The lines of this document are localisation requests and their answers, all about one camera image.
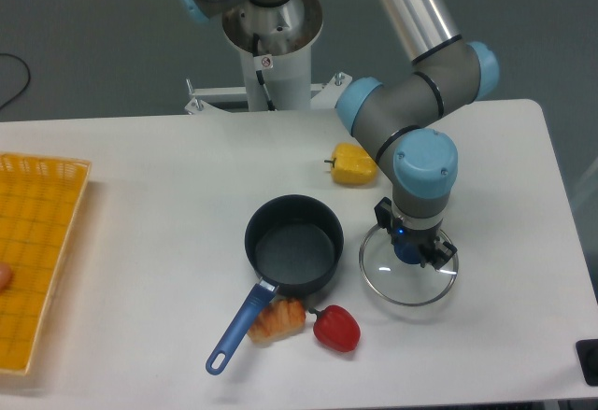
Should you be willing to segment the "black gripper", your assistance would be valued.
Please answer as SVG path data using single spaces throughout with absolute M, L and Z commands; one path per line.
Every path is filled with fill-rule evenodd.
M 442 269 L 456 254 L 457 248 L 444 236 L 438 236 L 440 226 L 414 230 L 401 226 L 391 230 L 396 256 L 420 256 L 420 266 Z

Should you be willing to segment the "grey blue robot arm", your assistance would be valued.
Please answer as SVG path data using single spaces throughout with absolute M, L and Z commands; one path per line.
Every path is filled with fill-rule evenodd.
M 220 17 L 237 49 L 252 111 L 313 107 L 310 49 L 323 18 L 318 0 L 181 0 L 199 22 Z M 494 54 L 467 43 L 442 0 L 381 0 L 413 71 L 387 87 L 354 79 L 335 109 L 347 131 L 392 182 L 376 208 L 397 258 L 442 268 L 457 250 L 440 236 L 458 172 L 452 140 L 432 124 L 488 94 L 499 79 Z

